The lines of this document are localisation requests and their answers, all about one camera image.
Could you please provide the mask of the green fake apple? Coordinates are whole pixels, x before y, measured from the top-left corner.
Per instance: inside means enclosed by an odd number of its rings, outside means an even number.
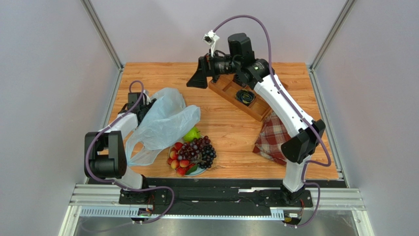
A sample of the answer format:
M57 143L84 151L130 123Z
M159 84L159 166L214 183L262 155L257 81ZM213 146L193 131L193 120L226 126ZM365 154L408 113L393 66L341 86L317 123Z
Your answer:
M184 135L183 140L186 142L192 142L194 139L199 139L200 137L200 130L197 127L193 127L187 134Z

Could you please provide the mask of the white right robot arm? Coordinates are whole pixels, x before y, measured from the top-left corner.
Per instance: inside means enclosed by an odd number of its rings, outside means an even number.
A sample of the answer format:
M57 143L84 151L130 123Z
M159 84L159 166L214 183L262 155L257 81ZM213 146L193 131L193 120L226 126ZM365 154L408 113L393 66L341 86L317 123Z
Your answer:
M269 62L255 57L251 40L245 33L230 35L230 52L222 56L215 50L219 40L215 32L209 31L202 40L210 50L199 57L197 70L186 83L187 87L206 89L209 77L216 82L220 75L233 74L241 84L262 97L290 136L290 140L281 145L287 161L281 188L290 197L300 193L304 189L305 165L320 143L325 123L307 115L286 91Z

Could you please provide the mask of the cream blue ceramic plate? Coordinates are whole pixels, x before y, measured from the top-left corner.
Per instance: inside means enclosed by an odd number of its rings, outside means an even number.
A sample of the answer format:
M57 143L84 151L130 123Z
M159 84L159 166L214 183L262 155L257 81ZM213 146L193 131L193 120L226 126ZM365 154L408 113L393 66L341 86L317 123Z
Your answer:
M198 176L198 175L202 174L203 172L205 172L206 170L208 170L208 169L201 169L201 168L199 168L199 170L192 177Z

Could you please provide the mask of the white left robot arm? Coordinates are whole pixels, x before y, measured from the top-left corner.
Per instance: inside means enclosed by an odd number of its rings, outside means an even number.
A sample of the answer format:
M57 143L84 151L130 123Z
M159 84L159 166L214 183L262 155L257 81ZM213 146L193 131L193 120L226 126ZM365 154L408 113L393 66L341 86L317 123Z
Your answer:
M84 172L98 182L115 184L125 191L145 191L147 179L127 164L124 138L134 131L153 106L148 92L130 92L117 118L105 128L85 135Z

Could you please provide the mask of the red fake cherry bunch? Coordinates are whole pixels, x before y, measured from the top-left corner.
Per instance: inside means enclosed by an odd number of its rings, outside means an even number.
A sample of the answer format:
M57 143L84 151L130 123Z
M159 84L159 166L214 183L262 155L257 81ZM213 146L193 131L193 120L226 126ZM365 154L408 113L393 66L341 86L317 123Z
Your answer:
M167 164L176 172L179 177L189 177L195 175L199 170L197 163L190 160L185 155L188 154L189 142L176 142L169 148Z

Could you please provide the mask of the light blue plastic bag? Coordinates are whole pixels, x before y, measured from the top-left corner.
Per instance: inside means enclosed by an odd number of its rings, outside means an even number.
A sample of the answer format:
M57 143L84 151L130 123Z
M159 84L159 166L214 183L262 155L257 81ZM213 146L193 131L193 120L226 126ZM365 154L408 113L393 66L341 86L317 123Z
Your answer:
M162 150L181 139L201 119L200 108L187 106L176 88L163 88L152 99L156 101L126 141L129 167L151 165Z

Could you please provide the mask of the dark fake grape bunch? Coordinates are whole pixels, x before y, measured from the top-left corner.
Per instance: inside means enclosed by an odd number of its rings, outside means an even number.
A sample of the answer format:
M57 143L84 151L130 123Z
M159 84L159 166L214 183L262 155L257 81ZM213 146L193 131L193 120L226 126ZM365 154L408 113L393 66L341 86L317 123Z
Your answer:
M214 159L217 157L215 148L212 145L205 146L201 151L201 159L198 166L201 169L209 169L212 167Z

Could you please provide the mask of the red purple fake grape bunch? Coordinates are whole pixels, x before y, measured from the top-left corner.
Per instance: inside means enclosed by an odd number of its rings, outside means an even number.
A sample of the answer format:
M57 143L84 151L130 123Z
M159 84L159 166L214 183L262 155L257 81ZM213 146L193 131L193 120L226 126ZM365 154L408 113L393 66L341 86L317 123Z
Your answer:
M211 140L208 136L202 136L199 139L194 139L190 143L190 147L188 148L188 154L185 157L188 157L195 163L198 163L201 159L200 151L207 145L212 145Z

